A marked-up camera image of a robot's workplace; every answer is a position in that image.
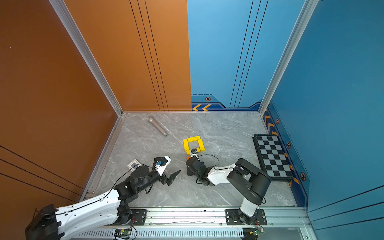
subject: checkerboard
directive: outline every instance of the checkerboard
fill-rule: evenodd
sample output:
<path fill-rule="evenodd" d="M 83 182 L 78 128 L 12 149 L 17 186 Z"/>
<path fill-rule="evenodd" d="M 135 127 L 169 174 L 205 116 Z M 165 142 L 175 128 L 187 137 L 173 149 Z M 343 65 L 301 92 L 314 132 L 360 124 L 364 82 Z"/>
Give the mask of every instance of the checkerboard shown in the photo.
<path fill-rule="evenodd" d="M 293 175 L 276 135 L 256 134 L 253 137 L 260 168 L 273 181 L 290 181 Z"/>

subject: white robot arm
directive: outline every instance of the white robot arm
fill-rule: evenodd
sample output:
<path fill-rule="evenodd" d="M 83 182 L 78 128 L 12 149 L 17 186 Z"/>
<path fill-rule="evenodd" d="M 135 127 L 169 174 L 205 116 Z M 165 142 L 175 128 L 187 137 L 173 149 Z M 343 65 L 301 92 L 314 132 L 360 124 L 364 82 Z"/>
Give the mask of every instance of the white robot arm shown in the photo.
<path fill-rule="evenodd" d="M 57 209 L 53 204 L 42 208 L 25 229 L 26 240 L 69 240 L 99 226 L 128 223 L 132 216 L 128 203 L 155 182 L 171 185 L 179 174 L 180 170 L 169 178 L 164 174 L 170 162 L 168 156 L 157 157 L 151 172 L 141 165 L 125 181 L 101 195 Z"/>
<path fill-rule="evenodd" d="M 196 182 L 200 181 L 206 186 L 231 183 L 244 196 L 238 210 L 241 222 L 247 225 L 253 224 L 255 211 L 262 203 L 271 183 L 268 174 L 243 158 L 226 167 L 206 167 L 204 162 L 199 160 L 197 151 L 192 149 L 191 153 L 194 154 L 186 162 L 187 175 L 196 176 Z"/>

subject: gray marble floor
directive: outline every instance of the gray marble floor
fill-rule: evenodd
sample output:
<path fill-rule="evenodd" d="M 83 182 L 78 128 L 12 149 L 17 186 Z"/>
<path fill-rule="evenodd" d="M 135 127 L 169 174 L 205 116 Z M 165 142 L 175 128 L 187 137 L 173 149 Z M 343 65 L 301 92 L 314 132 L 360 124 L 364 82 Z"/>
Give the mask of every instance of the gray marble floor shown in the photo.
<path fill-rule="evenodd" d="M 161 135 L 147 121 L 149 117 L 154 117 L 169 136 Z M 128 113 L 125 118 L 97 194 L 110 189 L 114 181 L 129 170 L 127 165 L 133 159 L 152 165 L 155 157 L 169 156 L 172 162 L 165 174 L 169 176 L 181 170 L 177 179 L 171 186 L 155 184 L 150 194 L 139 194 L 130 207 L 240 206 L 243 197 L 231 184 L 207 187 L 196 184 L 196 178 L 187 176 L 185 162 L 188 155 L 183 139 L 199 135 L 205 146 L 205 151 L 200 154 L 217 156 L 219 167 L 231 165 L 241 157 L 260 167 L 252 136 L 265 134 L 266 130 L 258 113 Z M 200 159 L 206 166 L 217 163 L 211 156 L 201 156 Z M 265 198 L 266 205 L 296 204 L 287 182 L 272 182 Z"/>

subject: vent grille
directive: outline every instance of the vent grille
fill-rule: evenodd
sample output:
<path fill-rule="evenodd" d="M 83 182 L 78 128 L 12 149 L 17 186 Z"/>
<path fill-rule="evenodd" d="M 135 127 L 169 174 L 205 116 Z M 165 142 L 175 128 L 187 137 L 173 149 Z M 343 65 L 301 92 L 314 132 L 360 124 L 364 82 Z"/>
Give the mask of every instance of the vent grille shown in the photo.
<path fill-rule="evenodd" d="M 114 229 L 102 230 L 102 231 L 86 231 L 85 233 L 79 234 L 78 236 L 84 237 L 111 237 L 113 236 Z"/>
<path fill-rule="evenodd" d="M 87 231 L 75 239 L 114 239 L 115 228 Z M 242 238 L 242 228 L 137 228 L 137 238 Z"/>
<path fill-rule="evenodd" d="M 228 238 L 243 237 L 238 230 L 138 230 L 138 238 Z"/>

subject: yellow toy building piece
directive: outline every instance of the yellow toy building piece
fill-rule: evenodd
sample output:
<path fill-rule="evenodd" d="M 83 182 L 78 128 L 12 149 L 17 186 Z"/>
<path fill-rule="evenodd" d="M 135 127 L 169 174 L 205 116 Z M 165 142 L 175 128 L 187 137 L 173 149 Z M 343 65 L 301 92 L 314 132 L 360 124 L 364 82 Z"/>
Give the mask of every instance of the yellow toy building piece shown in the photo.
<path fill-rule="evenodd" d="M 203 144 L 203 140 L 200 138 L 200 136 L 195 136 L 195 137 L 189 137 L 187 139 L 183 140 L 184 143 L 184 151 L 187 153 L 187 155 L 191 154 L 191 149 L 189 149 L 189 142 L 195 142 L 199 144 L 199 147 L 196 148 L 197 152 L 202 152 L 205 151 L 205 147 Z"/>
<path fill-rule="evenodd" d="M 202 152 L 202 151 L 205 151 L 205 147 L 204 147 L 204 144 L 203 144 L 203 140 L 202 139 L 199 139 L 197 140 L 198 144 L 199 144 L 199 150 Z"/>
<path fill-rule="evenodd" d="M 200 139 L 200 136 L 189 137 L 189 138 L 187 138 L 188 142 L 195 142 L 195 141 L 197 141 L 197 140 L 199 140 L 199 139 Z"/>
<path fill-rule="evenodd" d="M 184 151 L 188 151 L 189 150 L 188 140 L 184 139 L 183 142 L 184 142 Z"/>

